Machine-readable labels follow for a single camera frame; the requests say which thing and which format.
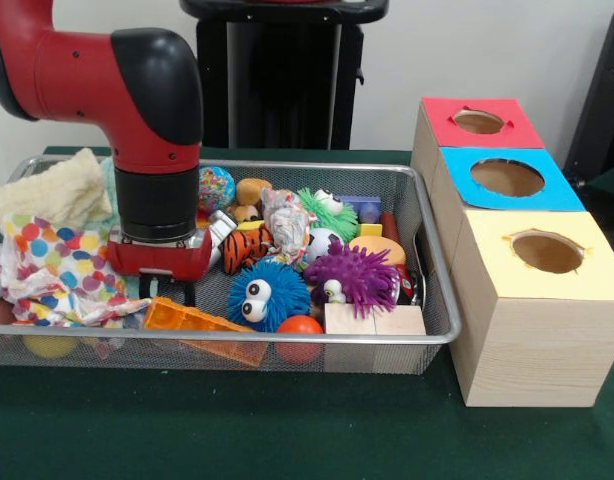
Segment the yellow cloth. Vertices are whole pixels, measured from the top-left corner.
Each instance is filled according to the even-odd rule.
[[[112,214],[102,170],[85,148],[39,175],[0,187],[0,230],[5,215],[34,215],[70,228]]]

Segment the orange plastic block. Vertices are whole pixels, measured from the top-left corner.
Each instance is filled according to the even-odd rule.
[[[150,330],[253,332],[251,328],[236,325],[222,317],[214,317],[196,308],[183,307],[162,297],[154,298],[145,317],[145,328]],[[252,367],[260,366],[267,351],[267,344],[263,342],[216,340],[181,340],[181,342]]]

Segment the yellow sponge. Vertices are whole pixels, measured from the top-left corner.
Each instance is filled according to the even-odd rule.
[[[383,226],[380,223],[361,223],[358,225],[358,237],[382,237]]]

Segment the red robot arm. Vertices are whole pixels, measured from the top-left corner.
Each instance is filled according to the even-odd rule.
[[[122,241],[110,245],[114,268],[199,279],[208,246],[202,255],[180,248],[198,243],[202,97],[191,49],[162,29],[57,32],[52,7],[0,0],[0,103],[27,120],[99,126],[116,166]],[[179,248],[156,246],[172,243]]]

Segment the purple fuzzy ball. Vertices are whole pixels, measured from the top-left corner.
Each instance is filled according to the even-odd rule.
[[[304,271],[305,281],[316,285],[311,293],[316,305],[327,303],[324,284],[328,280],[338,280],[347,303],[353,303],[355,314],[360,311],[363,318],[371,307],[381,310],[393,310],[396,306],[394,286],[398,282],[398,272],[390,265],[385,265],[389,250],[367,254],[349,245],[333,242],[329,246],[329,255],[318,258]]]

